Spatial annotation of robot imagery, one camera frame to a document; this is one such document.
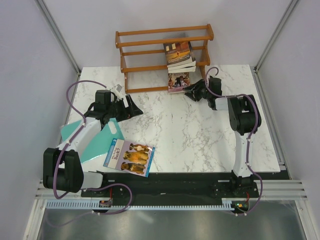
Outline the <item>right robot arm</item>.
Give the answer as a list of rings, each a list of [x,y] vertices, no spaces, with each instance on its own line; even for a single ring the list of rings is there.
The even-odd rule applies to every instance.
[[[254,188],[252,146],[255,134],[262,123],[261,115],[253,95],[239,94],[223,96],[222,80],[210,76],[208,80],[183,88],[184,94],[198,102],[205,99],[214,111],[227,111],[229,124],[235,134],[235,162],[231,171],[229,191],[235,197],[242,196]]]

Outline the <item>Taming of the Shrew book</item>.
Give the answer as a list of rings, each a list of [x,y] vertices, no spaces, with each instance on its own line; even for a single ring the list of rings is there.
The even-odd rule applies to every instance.
[[[190,74],[188,72],[168,73],[168,93],[180,93],[184,88],[191,85]]]

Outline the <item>A Tale of Two Cities book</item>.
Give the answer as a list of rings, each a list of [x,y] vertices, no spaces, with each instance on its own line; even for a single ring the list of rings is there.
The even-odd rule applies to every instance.
[[[180,69],[184,69],[184,68],[192,68],[195,66],[196,66],[196,61],[193,61],[193,62],[182,64],[182,65],[170,66],[170,67],[168,67],[168,70],[180,70]]]

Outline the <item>Why Do Dogs Bark book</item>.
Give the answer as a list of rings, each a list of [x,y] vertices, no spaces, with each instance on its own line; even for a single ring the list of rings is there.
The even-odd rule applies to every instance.
[[[155,151],[154,146],[114,138],[103,166],[147,178]]]

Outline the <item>Kate DiCamillo dark book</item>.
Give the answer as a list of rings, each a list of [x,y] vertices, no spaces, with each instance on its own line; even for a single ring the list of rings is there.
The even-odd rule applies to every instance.
[[[196,64],[193,49],[189,41],[163,44],[168,68],[191,67]]]

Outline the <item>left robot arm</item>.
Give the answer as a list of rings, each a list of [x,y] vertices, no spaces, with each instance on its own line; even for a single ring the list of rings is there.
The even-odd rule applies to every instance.
[[[57,147],[44,151],[44,187],[67,193],[92,189],[99,197],[106,196],[110,191],[109,183],[103,180],[100,172],[84,172],[80,157],[110,119],[121,122],[142,114],[129,94],[121,97],[115,90],[97,90],[95,101],[71,136]]]

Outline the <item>Jane Eyre blue book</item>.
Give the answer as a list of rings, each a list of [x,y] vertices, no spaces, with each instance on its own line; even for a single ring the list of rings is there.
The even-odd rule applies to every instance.
[[[196,66],[189,66],[189,67],[178,68],[178,69],[171,69],[171,68],[168,69],[169,74],[190,73],[195,71],[196,71]]]

